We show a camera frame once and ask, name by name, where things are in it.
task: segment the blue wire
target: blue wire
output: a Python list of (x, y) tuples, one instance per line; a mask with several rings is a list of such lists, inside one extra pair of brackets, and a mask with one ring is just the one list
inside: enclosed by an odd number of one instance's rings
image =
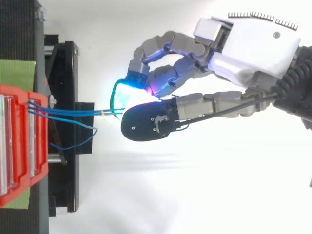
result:
[[(73, 110), (60, 110), (60, 109), (52, 109), (52, 108), (45, 108), (43, 106), (40, 106), (34, 102), (31, 102), (31, 101), (28, 101), (29, 104), (33, 105), (33, 106), (36, 106), (40, 109), (43, 109), (43, 110), (46, 110), (46, 111), (54, 111), (54, 112), (60, 112), (60, 113), (75, 113), (75, 114), (80, 114), (80, 113), (101, 113), (102, 110), (96, 110), (96, 111), (73, 111)], [(103, 110), (104, 112), (113, 112), (113, 111), (123, 111), (124, 108), (119, 108), (119, 109), (108, 109), (108, 110)]]
[(87, 143), (89, 140), (91, 140), (91, 139), (95, 136), (95, 134), (97, 133), (97, 131), (98, 131), (98, 130), (96, 129), (95, 132), (94, 132), (88, 139), (86, 139), (84, 142), (82, 142), (82, 143), (80, 143), (80, 144), (77, 144), (77, 145), (73, 145), (73, 146), (67, 147), (67, 148), (59, 147), (59, 146), (57, 146), (57, 145), (55, 145), (55, 144), (53, 144), (53, 143), (50, 143), (50, 145), (52, 145), (53, 147), (55, 147), (55, 148), (57, 148), (57, 149), (59, 149), (59, 150), (70, 150), (70, 149), (73, 149), (73, 148), (75, 148), (75, 147), (78, 147), (78, 146), (81, 146), (81, 145)]
[(73, 146), (70, 146), (70, 147), (66, 147), (66, 148), (62, 148), (62, 147), (59, 147), (53, 143), (50, 143), (50, 145), (52, 145), (53, 147), (59, 149), (59, 150), (69, 150), (69, 149), (72, 149), (72, 148), (75, 148), (75, 147), (78, 147), (78, 146), (81, 146), (83, 144), (85, 144), (86, 142), (88, 142), (89, 140), (92, 139), (92, 137), (94, 137), (94, 135), (97, 133), (98, 129), (95, 128), (95, 127), (92, 127), (92, 126), (88, 126), (88, 125), (85, 125), (83, 123), (80, 123), (80, 122), (77, 122), (77, 121), (74, 121), (74, 120), (70, 120), (70, 119), (65, 119), (65, 118), (58, 118), (58, 117), (53, 117), (53, 116), (48, 116), (48, 115), (43, 115), (43, 114), (40, 114), (40, 113), (36, 113), (36, 112), (33, 112), (33, 111), (28, 111), (29, 113), (31, 114), (34, 114), (34, 115), (37, 115), (37, 116), (41, 116), (41, 117), (45, 117), (45, 118), (49, 118), (49, 119), (53, 119), (53, 120), (57, 120), (57, 121), (62, 121), (62, 122), (68, 122), (68, 123), (73, 123), (73, 124), (77, 124), (81, 127), (84, 127), (84, 128), (87, 128), (87, 129), (93, 129), (95, 130), (95, 132), (88, 138), (86, 139), (84, 142), (78, 144), (78, 145), (73, 145)]
[[(65, 113), (65, 112), (53, 112), (51, 110), (43, 110), (40, 108), (35, 108), (35, 107), (28, 107), (30, 110), (35, 110), (35, 111), (40, 111), (40, 112), (45, 112), (51, 115), (59, 115), (59, 116), (73, 116), (73, 117), (83, 117), (83, 116), (101, 116), (102, 113), (81, 113), (81, 114), (76, 114), (76, 113)], [(105, 113), (106, 116), (111, 116), (111, 115), (122, 115), (123, 113), (116, 112), (116, 113)]]

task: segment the blue light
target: blue light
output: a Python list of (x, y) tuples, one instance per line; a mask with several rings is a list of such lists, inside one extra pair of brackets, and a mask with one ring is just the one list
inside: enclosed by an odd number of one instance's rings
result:
[(160, 100), (147, 93), (146, 90), (119, 83), (116, 86), (113, 107), (114, 109), (125, 108), (126, 111), (131, 107), (154, 101)]

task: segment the metal rod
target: metal rod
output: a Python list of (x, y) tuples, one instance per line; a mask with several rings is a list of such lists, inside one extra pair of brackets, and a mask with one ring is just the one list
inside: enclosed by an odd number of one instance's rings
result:
[(44, 55), (51, 55), (53, 48), (54, 48), (54, 46), (45, 46), (44, 47)]
[(48, 162), (49, 163), (62, 163), (62, 160), (60, 159), (59, 154), (49, 154)]

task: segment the coiled cable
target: coiled cable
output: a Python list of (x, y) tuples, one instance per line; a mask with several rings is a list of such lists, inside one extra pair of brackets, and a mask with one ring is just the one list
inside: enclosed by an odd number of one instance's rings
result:
[(283, 78), (278, 80), (276, 85), (272, 87), (272, 92), (277, 93), (281, 99), (284, 99), (290, 90), (306, 82), (311, 76), (312, 57), (289, 69)]

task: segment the black cable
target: black cable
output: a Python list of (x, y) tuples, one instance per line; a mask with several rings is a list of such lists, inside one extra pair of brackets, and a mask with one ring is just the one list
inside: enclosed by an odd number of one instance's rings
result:
[(269, 96), (269, 97), (263, 97), (263, 98), (260, 98), (260, 99), (249, 101), (249, 102), (246, 102), (244, 104), (241, 104), (241, 105), (229, 108), (229, 109), (224, 110), (224, 111), (219, 111), (219, 112), (216, 112), (216, 113), (213, 113), (213, 114), (210, 114), (210, 115), (206, 115), (206, 116), (203, 116), (203, 117), (193, 118), (193, 119), (190, 119), (190, 120), (187, 120), (187, 121), (184, 121), (184, 122), (180, 122), (178, 124), (178, 127), (180, 128), (182, 126), (189, 125), (189, 124), (192, 124), (192, 123), (197, 123), (197, 122), (200, 122), (200, 121), (203, 121), (203, 120), (207, 120), (207, 119), (210, 119), (210, 118), (227, 115), (229, 113), (232, 113), (232, 112), (244, 109), (244, 108), (252, 106), (252, 105), (257, 105), (257, 104), (262, 103), (262, 102), (274, 101), (278, 97), (279, 96)]

